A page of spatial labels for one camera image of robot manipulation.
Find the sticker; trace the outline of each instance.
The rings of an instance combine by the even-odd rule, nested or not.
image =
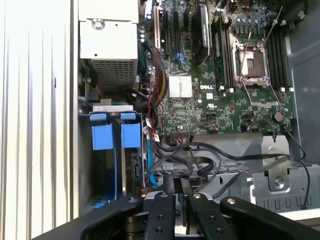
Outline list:
[[[145,119],[145,123],[149,128],[152,128],[149,118]]]
[[[158,143],[160,142],[160,138],[158,134],[154,134],[154,140]]]
[[[213,93],[207,93],[206,94],[206,99],[214,99],[214,94]]]
[[[144,135],[149,134],[148,126],[144,126],[144,128],[143,128],[143,134],[144,134]]]

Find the heatsink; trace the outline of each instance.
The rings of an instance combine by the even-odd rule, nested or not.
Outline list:
[[[192,78],[190,75],[171,75],[168,78],[170,98],[192,98]]]

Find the screw hole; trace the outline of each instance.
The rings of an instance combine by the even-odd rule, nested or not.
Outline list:
[[[217,228],[217,229],[216,229],[216,233],[217,233],[217,234],[223,234],[223,231],[222,231],[221,228]]]
[[[163,229],[162,227],[157,227],[157,228],[155,229],[155,231],[156,231],[158,234],[161,234],[161,233],[164,232],[164,229]]]

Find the ventilation slot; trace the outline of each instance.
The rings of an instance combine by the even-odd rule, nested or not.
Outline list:
[[[131,88],[133,86],[137,74],[137,60],[106,61],[93,59],[91,62],[108,90]]]

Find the pcie slot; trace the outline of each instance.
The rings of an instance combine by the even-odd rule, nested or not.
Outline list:
[[[233,81],[233,59],[232,59],[232,51],[230,45],[230,35],[229,35],[229,24],[222,25],[221,28],[221,35],[222,35],[222,46],[224,46],[224,61],[225,61],[225,72],[226,72],[226,80],[225,86],[227,89],[231,89],[235,87]]]
[[[168,12],[165,11],[163,13],[163,37],[164,37],[164,54],[169,56],[171,54],[170,49],[170,29],[169,29],[169,15]]]
[[[153,8],[153,17],[154,17],[154,45],[157,49],[161,49],[160,15],[159,15],[158,6],[155,6]]]
[[[179,29],[179,13],[173,13],[173,36],[174,36],[174,51],[175,54],[180,53],[180,29]]]

